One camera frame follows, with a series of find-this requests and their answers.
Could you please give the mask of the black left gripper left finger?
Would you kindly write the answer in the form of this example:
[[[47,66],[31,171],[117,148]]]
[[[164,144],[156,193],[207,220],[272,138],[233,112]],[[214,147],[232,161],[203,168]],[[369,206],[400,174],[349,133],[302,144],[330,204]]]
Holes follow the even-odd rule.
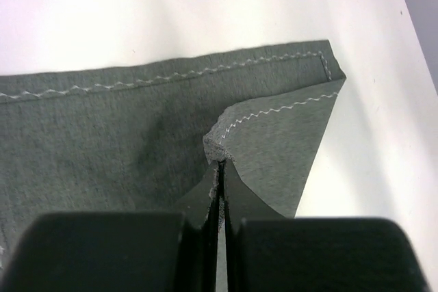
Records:
[[[22,235],[2,291],[214,291],[219,166],[169,211],[40,216]]]

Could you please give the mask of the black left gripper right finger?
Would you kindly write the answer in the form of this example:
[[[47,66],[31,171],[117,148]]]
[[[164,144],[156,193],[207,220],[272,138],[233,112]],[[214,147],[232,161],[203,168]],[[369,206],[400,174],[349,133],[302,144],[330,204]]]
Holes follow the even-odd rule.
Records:
[[[402,229],[375,217],[288,219],[220,165],[230,291],[428,291]]]

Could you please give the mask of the grey cloth napkin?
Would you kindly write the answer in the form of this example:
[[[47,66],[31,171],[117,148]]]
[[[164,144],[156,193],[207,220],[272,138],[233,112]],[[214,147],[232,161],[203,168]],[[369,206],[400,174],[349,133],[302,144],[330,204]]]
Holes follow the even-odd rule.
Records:
[[[1,279],[40,216],[169,211],[212,163],[292,219],[345,80],[326,40],[2,77]],[[230,291],[218,195],[214,291]]]

